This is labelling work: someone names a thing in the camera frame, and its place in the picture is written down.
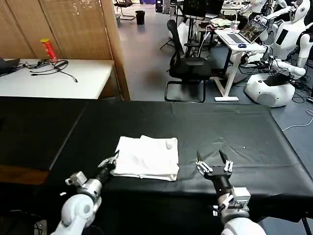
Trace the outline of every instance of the white towel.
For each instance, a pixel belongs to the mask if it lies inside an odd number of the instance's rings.
[[[175,181],[179,170],[178,141],[153,139],[141,136],[139,139],[121,136],[116,147],[119,150],[114,176]]]

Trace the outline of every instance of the computer mouse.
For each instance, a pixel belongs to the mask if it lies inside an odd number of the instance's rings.
[[[241,43],[241,44],[238,45],[238,47],[239,47],[239,48],[246,48],[246,44]]]

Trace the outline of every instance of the black tablecloth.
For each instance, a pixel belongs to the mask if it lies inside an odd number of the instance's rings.
[[[108,180],[97,217],[118,214],[121,221],[111,224],[116,223],[123,232],[136,221],[148,223],[165,215],[170,218],[166,221],[175,218],[183,224],[173,216],[174,211],[182,217],[186,210],[197,208],[192,216],[199,221],[199,209],[207,213],[207,206],[216,204],[212,183],[196,171],[197,150],[210,165],[221,164],[220,149],[234,161],[230,182],[235,187],[247,187],[252,196],[250,214],[255,219],[273,216],[293,220],[312,213],[312,178],[269,109],[260,105],[91,102],[46,186],[59,187],[78,170],[91,176],[98,163],[113,154],[120,136],[141,135],[176,137],[180,170],[175,182],[125,177]]]
[[[0,164],[50,170],[84,106],[70,99],[1,97]]]

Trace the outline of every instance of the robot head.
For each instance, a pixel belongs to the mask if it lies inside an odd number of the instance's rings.
[[[304,19],[310,9],[310,0],[297,0],[292,2],[293,8],[290,10],[290,21],[296,22]]]

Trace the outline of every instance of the black office chair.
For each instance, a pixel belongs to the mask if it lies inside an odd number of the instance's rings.
[[[116,6],[116,11],[118,12],[118,8],[121,8],[121,14],[123,17],[130,17],[129,19],[127,18],[120,18],[121,20],[126,20],[126,21],[132,21],[133,19],[135,19],[136,16],[129,16],[129,15],[124,15],[123,14],[123,8],[126,8],[126,7],[130,7],[132,6],[133,2],[131,0],[122,0],[122,1],[119,1],[119,0],[115,0],[115,3],[114,3],[114,6]]]
[[[174,20],[169,20],[167,22],[167,27],[173,35],[173,42],[175,46],[175,53],[170,62],[169,73],[171,77],[179,78],[181,81],[168,81],[166,83],[166,90],[164,99],[166,101],[176,101],[176,102],[195,102],[204,103],[205,101],[205,82],[210,79],[211,67],[209,63],[200,57],[183,57],[183,50],[181,43],[179,41],[179,35],[176,27],[176,22]],[[191,43],[185,44],[187,47],[197,47]],[[169,84],[199,84],[203,81],[203,99],[202,101],[186,101],[177,99],[168,99],[167,90]]]

